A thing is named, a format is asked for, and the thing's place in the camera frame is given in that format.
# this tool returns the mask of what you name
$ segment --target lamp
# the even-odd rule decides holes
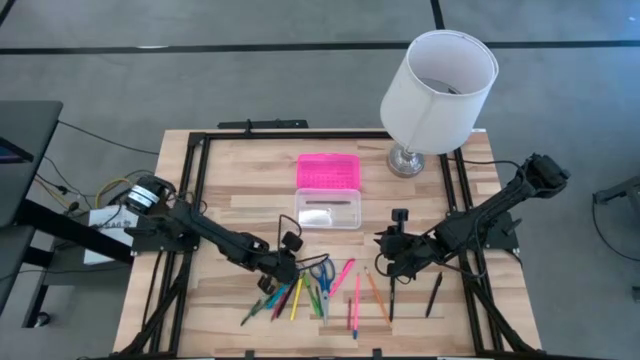
[[[413,40],[380,106],[382,123],[396,141],[391,171],[415,176],[424,168],[422,154],[464,144],[497,76],[496,58],[467,34],[438,30]]]

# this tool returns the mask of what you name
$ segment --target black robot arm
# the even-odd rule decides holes
[[[170,207],[168,203],[172,200],[174,204]],[[249,271],[261,271],[264,276],[258,286],[267,293],[274,290],[272,279],[290,283],[298,277],[293,252],[300,249],[302,240],[291,232],[285,234],[283,247],[270,250],[266,241],[249,233],[230,231],[201,215],[196,207],[176,194],[171,183],[155,176],[138,180],[126,205],[141,215],[135,228],[125,229],[134,241],[144,238],[157,244],[184,244],[183,251],[193,251],[194,247],[186,244],[192,244],[193,239],[207,239],[230,262]]]
[[[404,232],[402,222],[408,211],[396,209],[390,226],[376,242],[380,255],[390,260],[387,275],[415,279],[416,273],[431,263],[446,263],[468,248],[483,246],[498,218],[520,202],[532,197],[551,198],[567,185],[569,174],[549,156],[531,155],[516,176],[500,192],[480,206],[455,213],[421,235]]]

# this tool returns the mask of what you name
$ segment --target scissors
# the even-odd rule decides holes
[[[327,319],[329,318],[329,291],[331,291],[331,282],[336,278],[336,268],[333,266],[333,261],[327,259],[312,267],[310,272],[311,276],[318,280],[318,284],[320,284],[320,290],[322,291],[322,299],[320,300],[322,318],[326,326],[328,324]]]

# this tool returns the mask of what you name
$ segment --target lamp base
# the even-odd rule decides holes
[[[422,154],[406,151],[400,144],[395,144],[389,152],[387,165],[396,176],[410,178],[418,175],[424,169]]]

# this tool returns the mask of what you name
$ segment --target gray carpet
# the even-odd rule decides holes
[[[441,3],[448,28],[483,41],[640,39],[638,1]],[[433,24],[426,0],[18,0],[0,28],[0,46],[408,41]],[[495,157],[522,161],[532,152],[546,153],[573,174],[558,197],[532,200],[513,212],[524,219],[518,236],[543,347],[635,359],[640,304],[630,290],[640,285],[640,264],[599,240],[590,201],[594,191],[640,174],[640,49],[494,53],[500,75],[477,127],[488,129]],[[380,127],[380,100],[402,56],[393,50],[2,56],[0,98],[61,100],[64,121],[150,150],[159,148],[165,129],[214,128],[246,118],[304,118],[314,128]],[[64,127],[48,156],[87,193],[129,171],[153,170],[156,161]],[[48,164],[40,172],[58,180]],[[504,182],[513,176],[509,168],[499,173]],[[58,206],[38,188],[30,197]],[[614,246],[640,257],[640,228],[626,200],[599,207],[598,218]],[[50,239],[36,242],[47,247]],[[126,276],[55,289],[45,308],[58,321],[19,329],[36,280],[24,274],[16,283],[0,318],[0,357],[106,355]]]

